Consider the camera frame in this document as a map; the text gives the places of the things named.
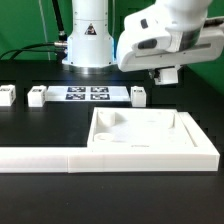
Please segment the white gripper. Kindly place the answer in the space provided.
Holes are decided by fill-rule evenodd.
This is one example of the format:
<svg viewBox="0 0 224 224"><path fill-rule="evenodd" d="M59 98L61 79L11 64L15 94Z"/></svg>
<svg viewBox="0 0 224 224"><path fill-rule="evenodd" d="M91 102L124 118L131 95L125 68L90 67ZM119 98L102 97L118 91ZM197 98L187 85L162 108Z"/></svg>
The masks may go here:
<svg viewBox="0 0 224 224"><path fill-rule="evenodd" d="M165 37L165 33L156 37L150 32L150 37L146 37L145 32L136 31L132 34L125 30L117 45L119 69L123 72L162 70L215 60L224 50L224 20L207 20L196 43L177 52L158 48L165 43Z"/></svg>

